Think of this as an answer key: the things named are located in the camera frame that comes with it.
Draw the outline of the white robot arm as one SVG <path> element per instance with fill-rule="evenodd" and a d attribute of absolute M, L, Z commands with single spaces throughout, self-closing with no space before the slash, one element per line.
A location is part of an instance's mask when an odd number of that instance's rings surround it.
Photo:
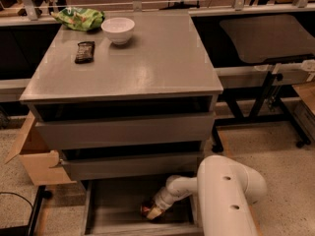
<path fill-rule="evenodd" d="M 168 177 L 142 212 L 153 220 L 175 202 L 196 195 L 205 236 L 259 236 L 249 207 L 266 194 L 266 181 L 258 171 L 212 155 L 202 160 L 195 177 Z"/>

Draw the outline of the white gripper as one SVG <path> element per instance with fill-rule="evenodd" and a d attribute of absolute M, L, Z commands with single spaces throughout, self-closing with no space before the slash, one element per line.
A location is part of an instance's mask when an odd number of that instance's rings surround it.
<path fill-rule="evenodd" d="M 155 206 L 148 209 L 146 218 L 154 220 L 161 217 L 165 210 L 169 209 L 175 203 L 176 196 L 171 194 L 167 189 L 160 189 L 154 196 Z"/>

